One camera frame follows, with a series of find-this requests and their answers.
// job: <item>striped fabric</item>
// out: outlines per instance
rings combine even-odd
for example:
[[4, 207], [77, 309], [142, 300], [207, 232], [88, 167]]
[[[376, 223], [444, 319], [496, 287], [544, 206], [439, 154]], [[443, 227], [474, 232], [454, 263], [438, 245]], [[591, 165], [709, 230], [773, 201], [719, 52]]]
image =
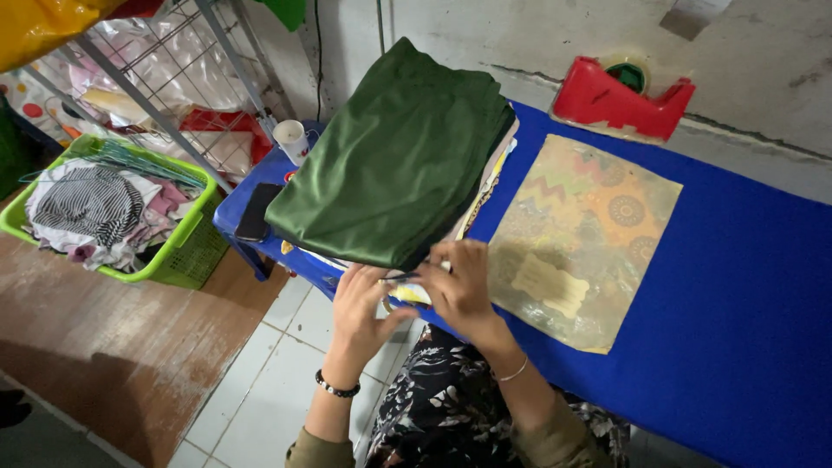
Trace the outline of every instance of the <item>striped fabric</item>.
[[91, 236], [112, 248], [133, 231], [144, 207], [141, 193], [118, 172], [81, 167], [54, 182], [32, 222]]

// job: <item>clothing pile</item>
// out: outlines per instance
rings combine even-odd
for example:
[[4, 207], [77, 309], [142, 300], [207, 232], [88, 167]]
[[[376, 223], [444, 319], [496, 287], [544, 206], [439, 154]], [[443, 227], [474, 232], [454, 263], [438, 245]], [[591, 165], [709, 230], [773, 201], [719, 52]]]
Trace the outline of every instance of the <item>clothing pile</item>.
[[485, 72], [451, 70], [401, 38], [367, 71], [265, 219], [339, 266], [413, 270], [463, 236], [519, 127]]
[[41, 172], [26, 215], [41, 249], [66, 254], [87, 270], [134, 273], [161, 249], [201, 192], [79, 157]]

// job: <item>black floral fabric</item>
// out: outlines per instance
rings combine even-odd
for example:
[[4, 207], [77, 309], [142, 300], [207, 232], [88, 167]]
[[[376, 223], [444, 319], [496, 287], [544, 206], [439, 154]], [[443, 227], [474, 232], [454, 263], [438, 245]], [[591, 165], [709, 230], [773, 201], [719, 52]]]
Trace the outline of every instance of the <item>black floral fabric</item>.
[[[565, 394], [614, 466], [627, 467], [630, 425]], [[497, 382], [473, 346], [427, 325], [376, 416], [365, 466], [517, 467], [512, 419]]]

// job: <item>black phone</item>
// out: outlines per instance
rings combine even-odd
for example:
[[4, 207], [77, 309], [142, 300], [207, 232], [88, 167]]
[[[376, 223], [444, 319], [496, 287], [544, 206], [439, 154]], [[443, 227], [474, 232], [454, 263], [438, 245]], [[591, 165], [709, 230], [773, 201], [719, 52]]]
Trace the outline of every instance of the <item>black phone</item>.
[[263, 182], [257, 184], [251, 193], [249, 204], [245, 206], [234, 236], [243, 241], [263, 241], [269, 235], [269, 224], [264, 219], [265, 209], [281, 190], [282, 185]]

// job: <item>tiled floor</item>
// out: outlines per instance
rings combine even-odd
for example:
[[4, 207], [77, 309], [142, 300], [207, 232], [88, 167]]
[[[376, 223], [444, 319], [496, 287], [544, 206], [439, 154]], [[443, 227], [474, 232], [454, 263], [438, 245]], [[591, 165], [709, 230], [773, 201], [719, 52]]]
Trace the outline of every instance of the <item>tiled floor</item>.
[[[408, 322], [361, 376], [350, 414], [349, 438], [362, 466], [379, 397], [418, 340], [424, 322]], [[332, 336], [332, 302], [302, 278], [292, 278], [197, 417], [170, 468], [282, 466], [304, 423], [314, 373]], [[634, 429], [634, 468], [718, 466], [692, 451]]]

